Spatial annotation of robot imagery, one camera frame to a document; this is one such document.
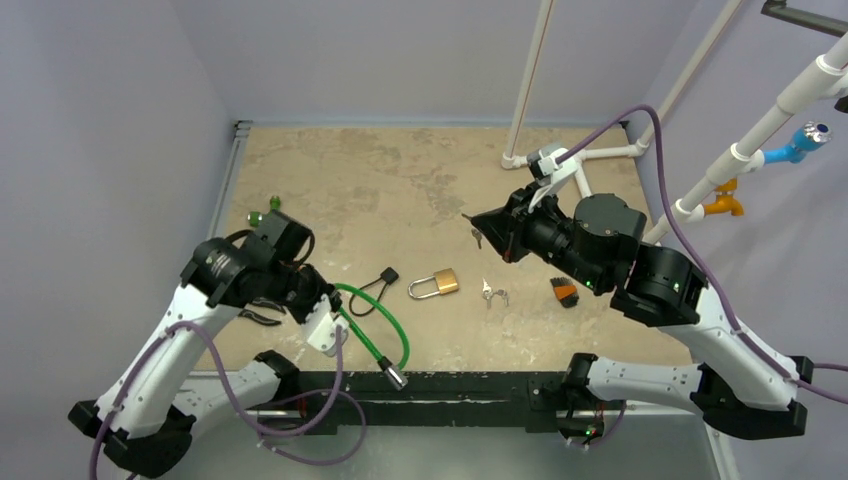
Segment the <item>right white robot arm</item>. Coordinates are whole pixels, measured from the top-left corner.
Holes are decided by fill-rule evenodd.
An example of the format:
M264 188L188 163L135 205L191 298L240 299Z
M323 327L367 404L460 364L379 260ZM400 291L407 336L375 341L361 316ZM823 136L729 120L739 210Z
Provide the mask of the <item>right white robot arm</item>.
M540 257L612 309L683 343L694 362L658 366L575 354L561 381L564 399L641 401L699 415L715 430L743 440L804 434L808 411L797 385L814 365L785 356L723 312L718 290L681 252L642 241L646 216L618 196L580 200L572 215L530 184L506 204L471 217L473 228L508 263Z

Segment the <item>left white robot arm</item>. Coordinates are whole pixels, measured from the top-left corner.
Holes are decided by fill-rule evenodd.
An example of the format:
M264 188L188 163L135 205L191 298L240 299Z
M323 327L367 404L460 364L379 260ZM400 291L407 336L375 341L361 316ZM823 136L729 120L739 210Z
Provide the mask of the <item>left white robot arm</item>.
M131 366L95 400L76 403L70 422L94 441L88 474L106 455L119 468L157 478L192 443L230 414L268 403L284 409L297 399L297 368L266 351L242 370L222 373L217 385L184 384L214 337L258 299L284 307L317 351L341 357L348 322L337 289L299 256L313 232L279 211L265 214L242 242L212 238L199 244L160 323Z

